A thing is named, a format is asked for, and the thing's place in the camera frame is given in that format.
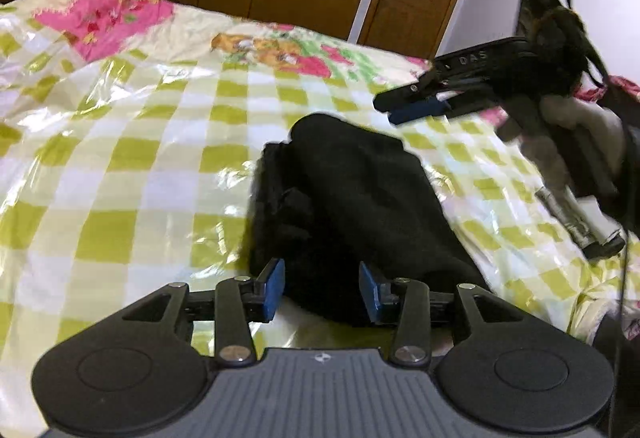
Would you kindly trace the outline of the grey gloved right hand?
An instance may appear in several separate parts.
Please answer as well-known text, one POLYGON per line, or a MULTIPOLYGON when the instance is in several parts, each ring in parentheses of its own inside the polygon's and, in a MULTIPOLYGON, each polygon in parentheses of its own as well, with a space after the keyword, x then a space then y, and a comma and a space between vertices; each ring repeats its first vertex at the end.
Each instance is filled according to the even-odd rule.
POLYGON ((547 189, 614 197, 626 151, 620 117, 597 104, 553 95, 541 99, 539 110, 544 130, 523 135, 520 149, 547 189))

